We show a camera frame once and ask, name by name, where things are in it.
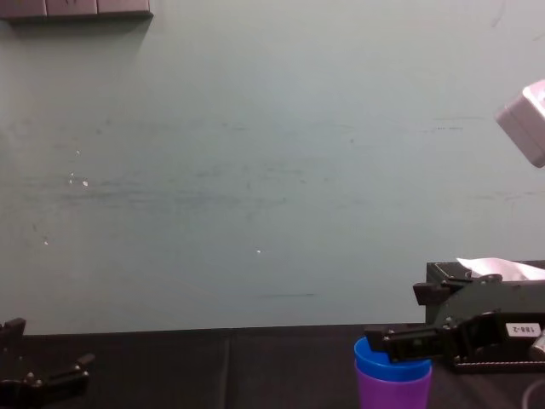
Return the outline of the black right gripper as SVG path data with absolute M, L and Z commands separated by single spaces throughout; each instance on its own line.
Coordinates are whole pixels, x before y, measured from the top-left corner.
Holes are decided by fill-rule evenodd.
M 430 325 L 369 325 L 364 336 L 372 351 L 387 354 L 393 363 L 543 361 L 544 282 L 502 281 L 500 274 L 488 274 L 416 283 L 420 306 L 450 298 L 450 314 Z

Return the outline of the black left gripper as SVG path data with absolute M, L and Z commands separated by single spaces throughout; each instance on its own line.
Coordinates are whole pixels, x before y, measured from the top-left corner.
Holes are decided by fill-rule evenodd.
M 1 324 L 1 352 L 8 352 L 25 332 L 26 320 L 15 318 Z M 85 354 L 52 372 L 25 370 L 24 381 L 1 382 L 1 408 L 41 408 L 83 395 L 88 387 L 94 354 Z

